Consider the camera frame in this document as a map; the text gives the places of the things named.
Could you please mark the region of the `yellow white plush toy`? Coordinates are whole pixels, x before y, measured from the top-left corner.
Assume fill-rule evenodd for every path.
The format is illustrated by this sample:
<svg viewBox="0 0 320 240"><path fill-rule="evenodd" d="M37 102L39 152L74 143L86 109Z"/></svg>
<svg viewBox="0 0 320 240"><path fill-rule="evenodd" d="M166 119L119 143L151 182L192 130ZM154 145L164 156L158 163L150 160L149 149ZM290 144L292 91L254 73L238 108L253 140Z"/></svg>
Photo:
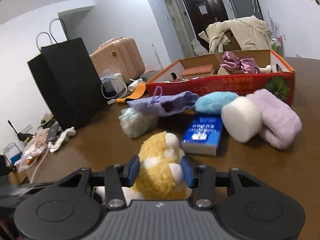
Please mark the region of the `yellow white plush toy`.
<svg viewBox="0 0 320 240"><path fill-rule="evenodd" d="M161 132L144 141L138 154L140 167L132 187L123 187L126 204L132 200L187 199L192 189L183 178L185 156L174 133Z"/></svg>

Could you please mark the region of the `blue tissue pack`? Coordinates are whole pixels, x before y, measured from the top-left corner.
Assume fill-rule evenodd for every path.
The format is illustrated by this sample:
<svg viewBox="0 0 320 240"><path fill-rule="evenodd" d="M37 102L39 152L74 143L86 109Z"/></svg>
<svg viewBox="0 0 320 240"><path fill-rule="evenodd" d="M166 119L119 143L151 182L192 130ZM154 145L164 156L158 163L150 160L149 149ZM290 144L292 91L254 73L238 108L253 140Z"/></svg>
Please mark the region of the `blue tissue pack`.
<svg viewBox="0 0 320 240"><path fill-rule="evenodd" d="M181 139L181 148L185 153L216 156L223 123L221 116L194 114Z"/></svg>

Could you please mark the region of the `clear plastic cotton bag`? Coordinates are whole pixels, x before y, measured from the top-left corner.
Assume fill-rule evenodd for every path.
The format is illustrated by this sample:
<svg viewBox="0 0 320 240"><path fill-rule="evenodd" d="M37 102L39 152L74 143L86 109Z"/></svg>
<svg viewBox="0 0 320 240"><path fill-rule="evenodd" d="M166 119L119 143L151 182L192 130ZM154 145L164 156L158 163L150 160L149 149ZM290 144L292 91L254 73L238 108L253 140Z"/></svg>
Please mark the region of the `clear plastic cotton bag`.
<svg viewBox="0 0 320 240"><path fill-rule="evenodd" d="M122 109L118 117L123 132L129 138L137 138L155 128L158 118L148 113L142 113L132 107Z"/></svg>

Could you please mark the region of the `white round sponge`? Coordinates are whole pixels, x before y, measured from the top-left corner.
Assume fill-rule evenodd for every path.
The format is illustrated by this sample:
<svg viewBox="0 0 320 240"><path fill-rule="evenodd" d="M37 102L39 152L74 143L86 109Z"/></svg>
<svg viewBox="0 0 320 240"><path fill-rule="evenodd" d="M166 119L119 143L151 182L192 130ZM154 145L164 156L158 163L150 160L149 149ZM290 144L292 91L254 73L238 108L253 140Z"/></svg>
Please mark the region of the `white round sponge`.
<svg viewBox="0 0 320 240"><path fill-rule="evenodd" d="M263 125L257 107L244 96L239 96L221 109L221 119L229 135L246 143L257 135Z"/></svg>

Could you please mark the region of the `light blue plush toy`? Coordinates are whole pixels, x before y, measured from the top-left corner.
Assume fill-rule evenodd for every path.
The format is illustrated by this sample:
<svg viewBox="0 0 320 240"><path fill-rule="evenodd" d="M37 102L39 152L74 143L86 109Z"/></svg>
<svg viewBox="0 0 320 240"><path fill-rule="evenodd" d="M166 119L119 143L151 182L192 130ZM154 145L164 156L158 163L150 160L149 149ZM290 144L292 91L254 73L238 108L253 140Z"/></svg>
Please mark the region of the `light blue plush toy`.
<svg viewBox="0 0 320 240"><path fill-rule="evenodd" d="M194 109L198 113L220 115L222 108L238 97L234 92L212 92L199 97Z"/></svg>

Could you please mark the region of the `purple knit pouch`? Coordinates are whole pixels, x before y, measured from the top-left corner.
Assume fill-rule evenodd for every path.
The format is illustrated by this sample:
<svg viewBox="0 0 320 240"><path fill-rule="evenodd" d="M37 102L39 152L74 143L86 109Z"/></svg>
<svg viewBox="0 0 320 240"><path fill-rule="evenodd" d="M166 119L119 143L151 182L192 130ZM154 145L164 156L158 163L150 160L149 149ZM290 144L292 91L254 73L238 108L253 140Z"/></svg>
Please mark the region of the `purple knit pouch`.
<svg viewBox="0 0 320 240"><path fill-rule="evenodd" d="M157 86L153 96L128 101L127 104L138 112L165 117L193 109L198 98L197 94L190 91L176 95L163 95L163 88Z"/></svg>

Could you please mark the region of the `lavender fluffy towel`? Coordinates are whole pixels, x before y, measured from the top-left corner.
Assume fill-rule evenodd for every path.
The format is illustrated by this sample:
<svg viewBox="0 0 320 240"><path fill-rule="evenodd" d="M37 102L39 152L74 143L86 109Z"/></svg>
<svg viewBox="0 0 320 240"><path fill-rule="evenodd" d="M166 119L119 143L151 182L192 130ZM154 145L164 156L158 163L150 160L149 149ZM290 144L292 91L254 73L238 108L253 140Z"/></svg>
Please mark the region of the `lavender fluffy towel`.
<svg viewBox="0 0 320 240"><path fill-rule="evenodd" d="M289 148L302 130L300 117L286 103L266 89L246 95L259 110L263 127L259 135L274 148Z"/></svg>

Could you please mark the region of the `red brown layered sponge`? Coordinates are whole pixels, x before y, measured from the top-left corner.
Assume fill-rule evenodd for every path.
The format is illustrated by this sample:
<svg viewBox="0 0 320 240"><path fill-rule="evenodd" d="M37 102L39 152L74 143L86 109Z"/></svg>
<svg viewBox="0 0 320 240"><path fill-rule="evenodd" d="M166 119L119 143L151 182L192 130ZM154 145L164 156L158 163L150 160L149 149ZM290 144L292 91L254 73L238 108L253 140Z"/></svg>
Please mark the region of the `red brown layered sponge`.
<svg viewBox="0 0 320 240"><path fill-rule="evenodd" d="M214 74L214 66L212 64L197 66L193 68L185 69L181 78L192 78L192 77L202 77L202 76L210 76Z"/></svg>

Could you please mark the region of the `pink satin bow cloth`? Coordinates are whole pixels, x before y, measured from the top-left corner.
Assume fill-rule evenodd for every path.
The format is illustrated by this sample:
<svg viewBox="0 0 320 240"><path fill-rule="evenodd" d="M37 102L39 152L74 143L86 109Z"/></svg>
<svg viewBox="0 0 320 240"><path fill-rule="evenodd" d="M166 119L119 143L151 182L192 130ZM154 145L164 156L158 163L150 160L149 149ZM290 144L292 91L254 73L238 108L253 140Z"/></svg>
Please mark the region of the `pink satin bow cloth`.
<svg viewBox="0 0 320 240"><path fill-rule="evenodd" d="M220 66L230 73L257 74L259 72L258 65L252 57L240 59L233 52L225 51L222 59Z"/></svg>

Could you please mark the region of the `white soft scrunchie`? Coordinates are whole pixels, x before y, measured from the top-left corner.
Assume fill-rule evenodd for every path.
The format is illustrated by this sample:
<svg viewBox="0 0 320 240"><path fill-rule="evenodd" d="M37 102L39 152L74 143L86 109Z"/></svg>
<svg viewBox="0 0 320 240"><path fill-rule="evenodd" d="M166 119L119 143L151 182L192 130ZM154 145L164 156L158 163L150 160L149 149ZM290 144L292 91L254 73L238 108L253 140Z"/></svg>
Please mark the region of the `white soft scrunchie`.
<svg viewBox="0 0 320 240"><path fill-rule="evenodd" d="M266 67L258 67L259 73L261 74L269 74L269 73L277 73L277 67L274 65L267 65Z"/></svg>

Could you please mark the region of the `white small bottle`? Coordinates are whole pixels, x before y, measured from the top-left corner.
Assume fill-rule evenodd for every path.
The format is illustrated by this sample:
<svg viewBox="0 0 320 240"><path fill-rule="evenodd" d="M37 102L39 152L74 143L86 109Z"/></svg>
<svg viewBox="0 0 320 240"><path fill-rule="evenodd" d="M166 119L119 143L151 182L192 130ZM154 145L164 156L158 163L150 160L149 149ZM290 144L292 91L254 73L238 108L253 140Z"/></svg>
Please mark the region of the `white small bottle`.
<svg viewBox="0 0 320 240"><path fill-rule="evenodd" d="M142 78L138 78L136 80L130 79L132 82L128 85L128 90L133 92L140 83L145 83Z"/></svg>

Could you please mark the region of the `red cardboard fruit box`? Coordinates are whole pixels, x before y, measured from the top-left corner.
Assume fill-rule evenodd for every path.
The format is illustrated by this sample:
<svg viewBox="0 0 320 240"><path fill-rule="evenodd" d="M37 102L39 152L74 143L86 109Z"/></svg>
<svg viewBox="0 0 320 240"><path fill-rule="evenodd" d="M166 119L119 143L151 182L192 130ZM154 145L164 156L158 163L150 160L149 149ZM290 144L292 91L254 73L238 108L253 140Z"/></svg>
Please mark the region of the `red cardboard fruit box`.
<svg viewBox="0 0 320 240"><path fill-rule="evenodd" d="M208 54L177 60L160 71L146 83L146 90L152 96L157 86L162 87L163 95L175 95L191 91L199 96L212 92L235 92L240 96L266 88L281 101L292 105L295 91L295 70L274 50L239 50L233 52L238 58L252 57L259 67L268 65L279 70L267 74L230 74L218 75L223 63L221 54ZM210 76L181 78L184 70L213 65L214 74Z"/></svg>

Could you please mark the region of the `black paper shopping bag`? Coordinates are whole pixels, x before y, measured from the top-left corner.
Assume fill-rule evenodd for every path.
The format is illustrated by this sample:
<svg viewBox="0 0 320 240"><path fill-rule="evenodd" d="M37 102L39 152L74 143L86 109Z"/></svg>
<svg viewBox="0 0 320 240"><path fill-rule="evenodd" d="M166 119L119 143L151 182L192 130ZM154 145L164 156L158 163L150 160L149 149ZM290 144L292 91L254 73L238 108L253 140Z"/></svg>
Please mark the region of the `black paper shopping bag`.
<svg viewBox="0 0 320 240"><path fill-rule="evenodd" d="M81 38L39 47L39 55L28 62L29 69L46 104L63 129L89 124L105 99L101 79Z"/></svg>

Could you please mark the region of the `beige coat on chair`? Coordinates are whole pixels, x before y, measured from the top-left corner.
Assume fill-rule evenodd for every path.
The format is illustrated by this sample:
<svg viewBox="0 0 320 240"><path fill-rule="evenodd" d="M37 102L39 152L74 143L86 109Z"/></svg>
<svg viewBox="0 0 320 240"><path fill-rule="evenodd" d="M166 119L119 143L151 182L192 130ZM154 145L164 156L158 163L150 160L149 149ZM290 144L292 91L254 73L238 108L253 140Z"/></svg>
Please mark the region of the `beige coat on chair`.
<svg viewBox="0 0 320 240"><path fill-rule="evenodd" d="M271 49L272 31L267 23L255 16L235 18L208 25L205 31L198 34L209 43L211 54L224 52L223 46L231 41L225 32L231 31L241 50L269 50Z"/></svg>

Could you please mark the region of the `dark front door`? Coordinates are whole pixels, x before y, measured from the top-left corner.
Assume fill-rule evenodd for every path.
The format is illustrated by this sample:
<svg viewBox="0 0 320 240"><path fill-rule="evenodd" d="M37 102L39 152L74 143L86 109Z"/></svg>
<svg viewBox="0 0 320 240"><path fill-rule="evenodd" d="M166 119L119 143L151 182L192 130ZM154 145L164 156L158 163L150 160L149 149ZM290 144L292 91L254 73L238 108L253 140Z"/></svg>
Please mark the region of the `dark front door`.
<svg viewBox="0 0 320 240"><path fill-rule="evenodd" d="M222 0L183 0L188 11L196 38L209 50L209 43L199 37L208 25L228 20L227 11Z"/></svg>

